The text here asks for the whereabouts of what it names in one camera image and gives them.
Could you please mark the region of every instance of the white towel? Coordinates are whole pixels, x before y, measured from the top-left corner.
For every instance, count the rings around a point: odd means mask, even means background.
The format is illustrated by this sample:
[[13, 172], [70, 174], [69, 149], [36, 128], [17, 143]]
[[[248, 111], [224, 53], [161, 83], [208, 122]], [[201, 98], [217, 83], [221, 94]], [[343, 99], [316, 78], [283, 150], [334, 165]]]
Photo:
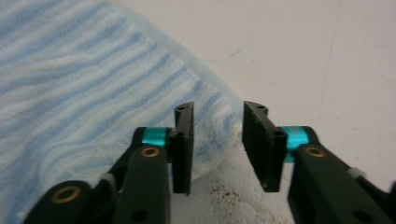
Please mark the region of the white towel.
[[174, 127], [189, 101], [196, 179], [241, 129], [242, 102], [207, 67], [106, 1], [1, 1], [0, 223], [22, 223], [57, 183], [94, 186], [136, 127]]

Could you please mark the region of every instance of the brass insert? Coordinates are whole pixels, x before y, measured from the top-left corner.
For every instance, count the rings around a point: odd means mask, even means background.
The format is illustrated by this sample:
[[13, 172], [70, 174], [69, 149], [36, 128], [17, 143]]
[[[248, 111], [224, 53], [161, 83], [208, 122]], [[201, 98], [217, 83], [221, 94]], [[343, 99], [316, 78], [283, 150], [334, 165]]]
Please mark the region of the brass insert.
[[324, 154], [324, 152], [317, 147], [308, 147], [305, 149], [305, 152], [313, 157], [325, 157], [326, 156], [326, 154]]
[[77, 186], [68, 186], [63, 189], [59, 189], [52, 195], [52, 201], [54, 203], [68, 203], [75, 200], [81, 193], [81, 188]]
[[155, 147], [147, 147], [143, 149], [140, 154], [144, 157], [156, 157], [160, 154], [160, 150]]

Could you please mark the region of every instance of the blue striped towel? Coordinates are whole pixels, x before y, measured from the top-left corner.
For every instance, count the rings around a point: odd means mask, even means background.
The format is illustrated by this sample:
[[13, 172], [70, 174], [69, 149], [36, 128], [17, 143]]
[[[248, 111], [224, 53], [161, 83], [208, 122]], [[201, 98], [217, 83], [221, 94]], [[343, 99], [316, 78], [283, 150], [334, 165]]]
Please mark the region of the blue striped towel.
[[199, 60], [106, 1], [0, 2], [0, 223], [69, 179], [97, 183], [139, 126], [195, 102], [192, 178], [240, 132], [242, 103]]

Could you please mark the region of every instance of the striped towel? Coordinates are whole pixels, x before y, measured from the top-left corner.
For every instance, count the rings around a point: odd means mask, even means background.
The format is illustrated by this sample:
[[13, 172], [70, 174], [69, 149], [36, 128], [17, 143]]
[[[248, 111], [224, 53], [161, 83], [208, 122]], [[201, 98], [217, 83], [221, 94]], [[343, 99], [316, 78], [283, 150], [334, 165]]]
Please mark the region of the striped towel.
[[242, 102], [178, 43], [105, 1], [0, 2], [0, 223], [65, 180], [93, 186], [136, 127], [195, 102], [192, 178], [240, 133]]

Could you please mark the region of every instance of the white table surface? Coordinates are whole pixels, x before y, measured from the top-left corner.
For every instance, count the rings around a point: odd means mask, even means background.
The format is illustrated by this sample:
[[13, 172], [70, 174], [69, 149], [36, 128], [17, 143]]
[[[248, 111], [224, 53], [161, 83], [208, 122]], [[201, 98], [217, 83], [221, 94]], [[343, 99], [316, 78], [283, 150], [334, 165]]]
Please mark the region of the white table surface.
[[383, 190], [396, 180], [396, 1], [118, 0], [278, 126], [308, 125]]

